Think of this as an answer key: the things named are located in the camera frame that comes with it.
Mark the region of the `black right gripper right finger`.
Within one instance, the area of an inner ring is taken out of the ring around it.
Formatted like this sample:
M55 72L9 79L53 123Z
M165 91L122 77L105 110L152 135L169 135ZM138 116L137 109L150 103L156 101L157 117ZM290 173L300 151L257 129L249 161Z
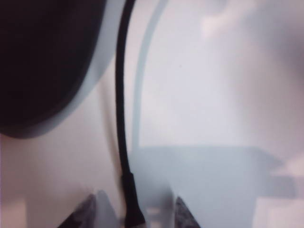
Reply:
M175 228L200 228L200 225L181 197L177 197L174 211Z

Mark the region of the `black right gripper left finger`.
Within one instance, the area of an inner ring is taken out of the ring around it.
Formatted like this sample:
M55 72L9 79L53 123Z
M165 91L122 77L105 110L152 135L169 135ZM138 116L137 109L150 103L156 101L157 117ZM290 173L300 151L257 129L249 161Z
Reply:
M96 196L90 194L58 228L92 228L96 215Z

